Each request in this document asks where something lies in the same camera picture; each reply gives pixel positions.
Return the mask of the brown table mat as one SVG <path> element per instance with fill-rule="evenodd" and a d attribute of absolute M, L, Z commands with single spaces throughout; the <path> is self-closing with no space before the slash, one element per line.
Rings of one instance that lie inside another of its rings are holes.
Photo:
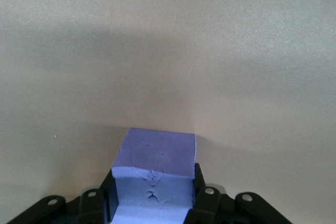
<path fill-rule="evenodd" d="M 336 224 L 336 0 L 0 0 L 0 224 L 98 186 L 131 127 Z"/>

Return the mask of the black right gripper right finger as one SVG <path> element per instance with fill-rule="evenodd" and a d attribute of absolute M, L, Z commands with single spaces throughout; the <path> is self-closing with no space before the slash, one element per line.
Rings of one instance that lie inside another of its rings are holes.
<path fill-rule="evenodd" d="M 243 192 L 235 198 L 207 186 L 200 164 L 195 164 L 195 201 L 185 224 L 291 224 L 260 195 Z"/>

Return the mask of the purple foam cube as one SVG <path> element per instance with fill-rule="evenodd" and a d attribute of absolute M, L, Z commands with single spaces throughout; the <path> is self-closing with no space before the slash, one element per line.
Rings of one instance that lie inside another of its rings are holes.
<path fill-rule="evenodd" d="M 111 224 L 183 224 L 195 198 L 195 157 L 194 134 L 129 129 L 111 167 Z"/>

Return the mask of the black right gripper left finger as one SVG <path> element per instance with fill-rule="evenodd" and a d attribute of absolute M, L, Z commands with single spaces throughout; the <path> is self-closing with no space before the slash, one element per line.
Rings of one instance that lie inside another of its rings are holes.
<path fill-rule="evenodd" d="M 69 202 L 59 195 L 44 197 L 7 224 L 110 224 L 116 210 L 116 181 L 109 171 L 98 188 Z"/>

